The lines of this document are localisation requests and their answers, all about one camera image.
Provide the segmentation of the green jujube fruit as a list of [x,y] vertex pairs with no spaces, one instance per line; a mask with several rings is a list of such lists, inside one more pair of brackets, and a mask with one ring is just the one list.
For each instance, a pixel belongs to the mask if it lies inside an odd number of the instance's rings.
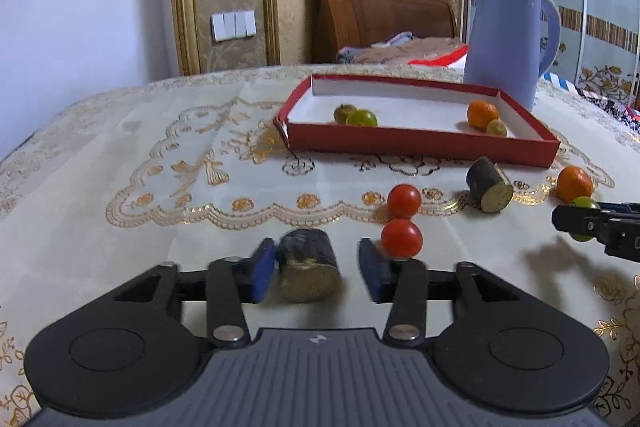
[[[570,203],[570,205],[572,207],[576,207],[582,210],[582,213],[579,215],[579,225],[576,228],[576,230],[580,230],[580,231],[586,231],[587,227],[584,223],[585,218],[588,217],[588,215],[585,214],[585,210],[599,210],[600,209],[600,205],[594,200],[592,199],[590,196],[578,196],[575,199],[572,200],[572,202]],[[592,239],[592,236],[590,235],[585,235],[582,233],[578,233],[578,232],[570,232],[570,237],[572,239],[574,239],[574,241],[576,242],[590,242]]]

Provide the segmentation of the red cherry tomato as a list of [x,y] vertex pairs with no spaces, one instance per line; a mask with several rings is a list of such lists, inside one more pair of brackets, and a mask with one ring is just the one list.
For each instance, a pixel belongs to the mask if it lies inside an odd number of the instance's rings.
[[393,219],[381,232],[381,244],[387,256],[412,258],[416,257],[423,247],[423,235],[412,221]]
[[410,184],[398,184],[387,195],[387,211],[394,219],[412,218],[419,212],[421,205],[420,191]]

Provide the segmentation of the large orange tangerine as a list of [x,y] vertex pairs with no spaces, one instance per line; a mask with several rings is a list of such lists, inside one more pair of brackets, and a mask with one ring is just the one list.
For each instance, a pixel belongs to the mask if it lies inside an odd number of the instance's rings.
[[578,197],[590,197],[593,193],[593,182],[582,168],[566,166],[556,179],[555,193],[562,202],[570,204]]

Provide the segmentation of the dark cut sugarcane piece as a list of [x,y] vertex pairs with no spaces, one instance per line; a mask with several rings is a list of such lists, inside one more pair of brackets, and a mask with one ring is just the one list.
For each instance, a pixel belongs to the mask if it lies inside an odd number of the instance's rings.
[[484,213],[499,213],[510,204],[514,187],[488,157],[478,158],[465,177],[471,202]]

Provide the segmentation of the small yellow-green fruit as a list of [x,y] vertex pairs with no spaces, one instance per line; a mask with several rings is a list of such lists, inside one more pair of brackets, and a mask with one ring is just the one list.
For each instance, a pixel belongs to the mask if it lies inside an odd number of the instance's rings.
[[508,128],[501,119],[497,118],[488,122],[485,132],[495,136],[507,136]]

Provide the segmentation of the embroidered cream tablecloth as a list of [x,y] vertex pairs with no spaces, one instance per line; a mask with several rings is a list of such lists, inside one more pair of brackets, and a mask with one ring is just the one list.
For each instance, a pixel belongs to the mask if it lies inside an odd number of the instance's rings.
[[357,265],[377,239],[397,184],[416,187],[421,260],[469,260],[573,315],[608,347],[598,410],[624,425],[639,410],[639,268],[597,242],[555,231],[558,173],[589,174],[597,199],[639,197],[639,139],[597,106],[541,81],[534,115],[558,138],[547,170],[510,167],[513,202],[495,216],[465,197],[461,161],[424,156],[293,154],[273,127],[305,67],[218,72],[79,102],[1,165],[1,421],[38,409],[24,373],[40,329],[135,275],[172,261],[199,270],[247,256],[295,225],[326,231],[343,285],[315,305],[271,294],[246,311],[253,329],[382,327]]

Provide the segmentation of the red cardboard box tray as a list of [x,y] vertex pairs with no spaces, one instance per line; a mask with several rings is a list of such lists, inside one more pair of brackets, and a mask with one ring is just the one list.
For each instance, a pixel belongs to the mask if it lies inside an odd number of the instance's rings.
[[[495,136],[466,120],[471,102],[494,104],[508,128]],[[376,127],[337,124],[341,104],[369,109]],[[548,168],[560,142],[510,95],[474,84],[398,77],[312,74],[283,103],[274,127],[292,152],[426,156]]]

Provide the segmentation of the green fruit in tray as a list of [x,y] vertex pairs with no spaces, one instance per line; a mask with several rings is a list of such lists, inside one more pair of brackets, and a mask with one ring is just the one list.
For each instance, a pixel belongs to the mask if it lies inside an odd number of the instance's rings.
[[356,109],[348,114],[345,124],[356,127],[376,127],[378,118],[369,109]]

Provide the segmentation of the orange tangerine in tray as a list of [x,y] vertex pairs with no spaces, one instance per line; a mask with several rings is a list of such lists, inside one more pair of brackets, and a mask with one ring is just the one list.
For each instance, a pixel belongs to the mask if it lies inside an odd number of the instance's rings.
[[485,132],[491,121],[500,118],[498,108],[489,102],[476,100],[469,104],[466,110],[466,120],[468,124],[476,129]]

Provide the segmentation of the brownish-green fruit in tray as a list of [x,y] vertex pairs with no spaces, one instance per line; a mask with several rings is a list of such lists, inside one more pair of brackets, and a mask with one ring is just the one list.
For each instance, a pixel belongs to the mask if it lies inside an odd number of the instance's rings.
[[357,107],[352,104],[341,104],[334,109],[333,119],[337,124],[346,124],[348,117],[356,110]]

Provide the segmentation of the blue plastic pitcher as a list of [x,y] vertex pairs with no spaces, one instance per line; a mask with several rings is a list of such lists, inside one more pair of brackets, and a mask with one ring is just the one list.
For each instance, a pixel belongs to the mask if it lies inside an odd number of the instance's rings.
[[472,0],[463,81],[498,89],[524,108],[559,51],[561,17],[553,0]]

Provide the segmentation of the bedding pile on bed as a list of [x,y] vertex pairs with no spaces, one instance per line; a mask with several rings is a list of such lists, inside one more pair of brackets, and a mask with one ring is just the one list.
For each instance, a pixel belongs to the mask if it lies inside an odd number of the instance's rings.
[[366,48],[345,46],[337,52],[341,64],[408,64],[448,67],[465,58],[469,47],[454,37],[418,38],[404,31]]

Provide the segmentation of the wooden bed headboard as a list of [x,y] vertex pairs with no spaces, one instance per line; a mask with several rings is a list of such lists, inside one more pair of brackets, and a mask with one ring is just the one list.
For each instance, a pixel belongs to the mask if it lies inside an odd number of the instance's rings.
[[419,38],[459,35],[449,0],[310,0],[309,13],[314,64],[334,63],[345,46],[367,48],[403,31]]

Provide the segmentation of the white wall switch panel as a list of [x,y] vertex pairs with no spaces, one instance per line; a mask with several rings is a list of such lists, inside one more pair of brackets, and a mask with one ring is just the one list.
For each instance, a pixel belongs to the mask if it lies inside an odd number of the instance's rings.
[[252,38],[257,35],[254,11],[214,13],[210,27],[215,42]]

